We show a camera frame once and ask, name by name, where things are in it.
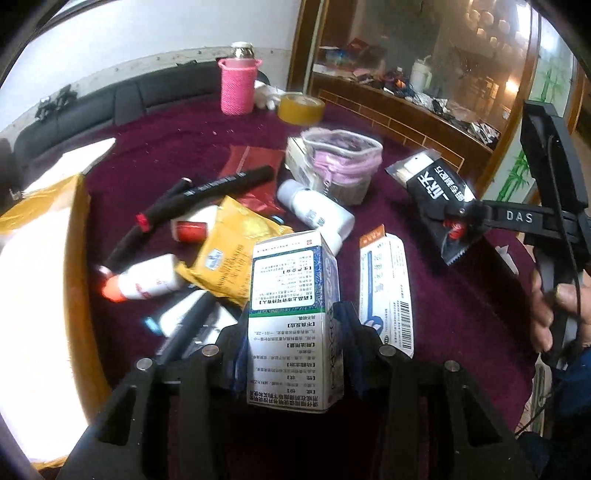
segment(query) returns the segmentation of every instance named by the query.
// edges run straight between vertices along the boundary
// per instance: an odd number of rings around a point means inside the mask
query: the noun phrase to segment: snack bag
[[[420,151],[386,168],[386,172],[406,188],[416,202],[423,224],[429,230],[441,258],[451,265],[488,230],[460,220],[439,222],[427,212],[447,202],[471,202],[474,194],[465,181],[435,150]]]
[[[216,297],[226,297],[244,307],[251,290],[253,247],[257,242],[287,233],[293,230],[225,197],[197,260],[192,267],[180,262],[176,271]]]

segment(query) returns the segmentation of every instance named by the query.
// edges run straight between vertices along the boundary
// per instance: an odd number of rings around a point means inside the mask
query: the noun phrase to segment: black sofa
[[[269,84],[263,72],[258,79]],[[111,84],[68,103],[23,129],[13,151],[0,138],[0,215],[14,202],[10,192],[38,179],[63,153],[84,145],[89,134],[162,108],[217,96],[220,90],[217,61],[189,62]]]

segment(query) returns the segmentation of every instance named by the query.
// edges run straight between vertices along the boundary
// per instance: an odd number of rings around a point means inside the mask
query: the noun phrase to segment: purple tablecloth
[[[339,107],[327,107],[325,121],[333,127],[368,131],[363,120]],[[87,175],[92,198],[87,233],[89,267],[100,264],[132,226],[135,215],[180,177],[190,177],[196,183],[212,180],[228,159],[230,145],[284,149],[287,137],[299,130],[281,122],[274,113],[227,117],[219,111],[218,102],[208,100],[146,116],[107,132],[116,136],[115,149]],[[383,143],[384,166],[410,153],[389,139]],[[531,393],[535,355],[527,336],[527,297],[503,268],[491,244],[481,241],[455,265],[446,266],[408,194],[383,170],[374,177],[363,205],[350,211],[355,214],[355,228],[337,256],[341,298],[358,302],[358,240],[383,223],[386,231],[398,235],[405,245],[415,358],[460,362],[514,428]],[[293,215],[286,214],[285,219],[295,230],[304,229]],[[533,263],[515,235],[495,231],[489,240],[493,245],[509,245],[522,285],[529,289],[527,278]],[[194,246],[175,243],[170,230],[162,228],[137,260],[168,252],[188,262],[196,256]],[[160,345],[161,338],[149,332],[141,318],[163,301],[115,304],[91,293],[96,339],[111,385],[116,385],[138,358],[153,355]],[[381,415],[383,412],[372,411],[352,395],[321,416],[232,404],[226,410],[218,409],[216,428],[228,444],[233,478],[312,478],[321,474],[335,478],[337,473],[341,478],[362,478],[371,461]],[[311,455],[315,445],[317,455]],[[328,464],[322,471],[311,471],[319,462]]]

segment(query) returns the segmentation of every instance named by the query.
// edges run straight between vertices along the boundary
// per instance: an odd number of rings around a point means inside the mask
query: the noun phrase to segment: cardboard box
[[[359,320],[408,356],[414,355],[413,306],[404,244],[380,225],[359,240]]]
[[[307,188],[311,188],[316,181],[317,174],[306,160],[306,145],[301,137],[289,137],[285,149],[285,166]]]
[[[318,231],[262,241],[252,253],[248,403],[324,412],[343,396],[332,304],[335,257]]]

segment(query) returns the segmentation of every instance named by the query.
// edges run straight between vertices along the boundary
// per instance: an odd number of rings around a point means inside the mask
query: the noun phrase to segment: tape roll
[[[322,120],[324,107],[324,102],[317,98],[298,93],[286,93],[281,96],[277,116],[288,124],[309,127]]]

